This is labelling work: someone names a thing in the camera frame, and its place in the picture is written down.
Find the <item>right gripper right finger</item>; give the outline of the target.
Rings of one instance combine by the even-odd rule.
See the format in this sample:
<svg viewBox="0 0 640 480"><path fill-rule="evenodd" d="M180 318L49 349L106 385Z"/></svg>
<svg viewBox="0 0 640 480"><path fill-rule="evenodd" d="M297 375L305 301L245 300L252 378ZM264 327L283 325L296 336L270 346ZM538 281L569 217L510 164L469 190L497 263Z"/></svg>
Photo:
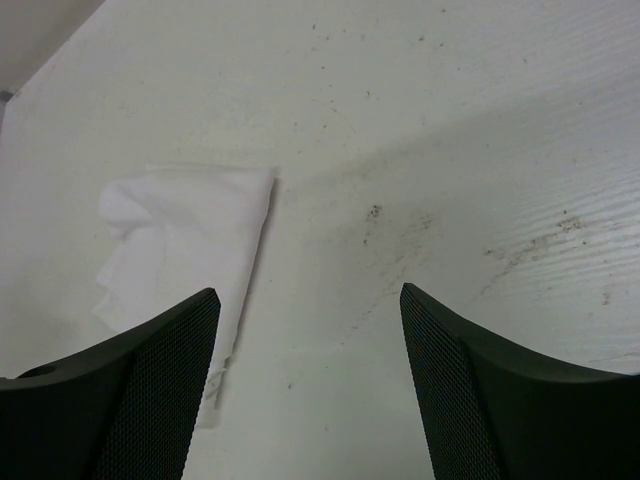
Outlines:
<svg viewBox="0 0 640 480"><path fill-rule="evenodd" d="M413 284L405 345L438 479L635 479L639 379L518 345Z"/></svg>

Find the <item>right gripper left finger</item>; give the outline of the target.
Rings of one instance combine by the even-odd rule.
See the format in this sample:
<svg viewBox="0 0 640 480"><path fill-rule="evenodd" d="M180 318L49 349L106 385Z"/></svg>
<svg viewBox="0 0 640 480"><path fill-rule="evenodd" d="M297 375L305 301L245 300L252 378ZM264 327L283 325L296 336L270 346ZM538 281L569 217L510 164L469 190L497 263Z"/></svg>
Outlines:
<svg viewBox="0 0 640 480"><path fill-rule="evenodd" d="M206 288L124 333L2 379L2 478L181 478L220 310Z"/></svg>

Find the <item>white tank top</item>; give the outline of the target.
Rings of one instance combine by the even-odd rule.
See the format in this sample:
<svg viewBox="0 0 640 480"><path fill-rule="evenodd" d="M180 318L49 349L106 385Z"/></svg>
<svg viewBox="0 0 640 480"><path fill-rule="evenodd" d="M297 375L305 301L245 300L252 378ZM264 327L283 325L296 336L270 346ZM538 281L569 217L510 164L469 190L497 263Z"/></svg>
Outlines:
<svg viewBox="0 0 640 480"><path fill-rule="evenodd" d="M217 422L217 397L238 334L275 173L198 164L151 164L102 191L99 214L117 246L97 275L93 314L121 333L191 295L221 303L197 425Z"/></svg>

